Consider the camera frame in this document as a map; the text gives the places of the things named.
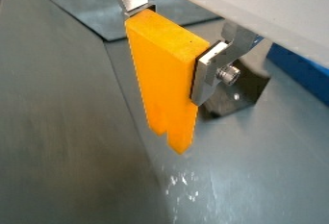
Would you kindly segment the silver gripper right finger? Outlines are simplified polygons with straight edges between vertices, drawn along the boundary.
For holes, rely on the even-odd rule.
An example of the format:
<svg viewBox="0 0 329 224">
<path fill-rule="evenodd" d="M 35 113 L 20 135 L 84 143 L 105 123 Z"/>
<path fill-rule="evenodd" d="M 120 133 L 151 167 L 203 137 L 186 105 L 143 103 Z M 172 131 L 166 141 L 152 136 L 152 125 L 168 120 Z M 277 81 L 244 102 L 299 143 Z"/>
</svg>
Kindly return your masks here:
<svg viewBox="0 0 329 224">
<path fill-rule="evenodd" d="M 212 96 L 219 83 L 231 85 L 239 70 L 231 66 L 255 46 L 258 34 L 231 21 L 224 21 L 218 41 L 195 60 L 190 99 L 200 106 Z"/>
</svg>

